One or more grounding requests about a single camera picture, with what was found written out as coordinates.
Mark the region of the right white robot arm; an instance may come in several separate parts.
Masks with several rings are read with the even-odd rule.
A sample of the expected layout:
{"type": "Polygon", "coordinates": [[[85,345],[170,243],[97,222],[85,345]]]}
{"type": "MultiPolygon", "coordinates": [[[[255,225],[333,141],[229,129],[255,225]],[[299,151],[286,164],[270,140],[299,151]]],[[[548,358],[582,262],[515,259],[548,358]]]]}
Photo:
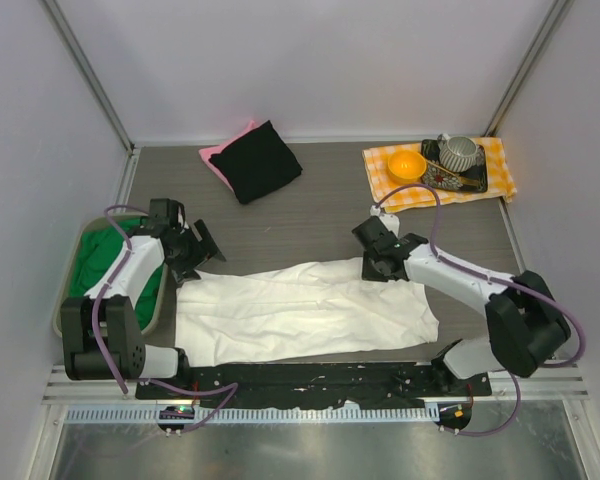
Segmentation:
{"type": "Polygon", "coordinates": [[[528,378],[571,337],[564,313],[534,272],[514,276],[479,268],[445,255],[419,235],[397,236],[378,216],[365,220],[352,234],[363,248],[364,280],[419,283],[486,320],[485,336],[455,341],[431,361],[434,383],[443,391],[493,371],[528,378]]]}

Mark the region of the white flower print t-shirt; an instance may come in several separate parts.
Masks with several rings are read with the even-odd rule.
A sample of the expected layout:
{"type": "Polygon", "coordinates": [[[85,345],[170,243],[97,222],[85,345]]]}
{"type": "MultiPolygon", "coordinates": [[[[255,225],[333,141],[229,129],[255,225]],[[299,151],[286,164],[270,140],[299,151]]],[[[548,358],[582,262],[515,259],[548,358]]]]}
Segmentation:
{"type": "Polygon", "coordinates": [[[423,285],[365,281],[362,260],[308,262],[244,276],[203,273],[176,295],[175,344],[194,367],[260,363],[433,343],[423,285]]]}

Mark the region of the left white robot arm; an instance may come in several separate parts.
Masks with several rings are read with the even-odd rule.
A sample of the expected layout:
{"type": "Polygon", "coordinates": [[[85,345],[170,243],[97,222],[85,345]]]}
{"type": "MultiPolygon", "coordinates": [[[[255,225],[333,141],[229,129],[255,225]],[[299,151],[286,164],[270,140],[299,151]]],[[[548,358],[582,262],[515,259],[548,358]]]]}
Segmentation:
{"type": "Polygon", "coordinates": [[[189,369],[183,349],[145,343],[135,307],[151,275],[161,268],[178,284],[199,280],[199,267],[224,255],[203,220],[187,223],[179,201],[151,200],[128,231],[110,215],[117,208],[105,209],[104,218],[122,238],[121,251],[93,287],[64,300],[60,323],[67,376],[114,380],[126,392],[128,380],[172,379],[189,369]]]}

